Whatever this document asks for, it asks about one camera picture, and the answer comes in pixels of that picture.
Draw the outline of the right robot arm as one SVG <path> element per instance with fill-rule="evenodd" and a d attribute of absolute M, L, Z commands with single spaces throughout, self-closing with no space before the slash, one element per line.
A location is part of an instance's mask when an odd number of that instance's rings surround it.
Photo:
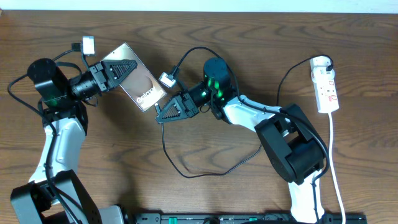
<path fill-rule="evenodd" d="M 273 168 L 289 185 L 291 215 L 297 222 L 321 223 L 318 182 L 329 168 L 325 143 L 295 104 L 267 106 L 240 94 L 236 75 L 220 57 L 207 60 L 203 81 L 184 86 L 164 107 L 157 107 L 155 120 L 164 125 L 196 116 L 208 106 L 214 117 L 254 131 Z"/>

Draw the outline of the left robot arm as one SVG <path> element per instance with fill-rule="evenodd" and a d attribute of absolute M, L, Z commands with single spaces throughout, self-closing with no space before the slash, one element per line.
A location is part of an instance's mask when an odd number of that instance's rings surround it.
<path fill-rule="evenodd" d="M 77 176 L 81 145 L 88 132 L 86 105 L 116 88 L 136 68 L 135 60 L 103 60 L 68 79 L 67 63 L 41 58 L 27 70 L 41 98 L 32 109 L 46 134 L 40 162 L 27 184 L 11 193 L 20 223 L 135 223 L 123 206 L 98 208 Z"/>

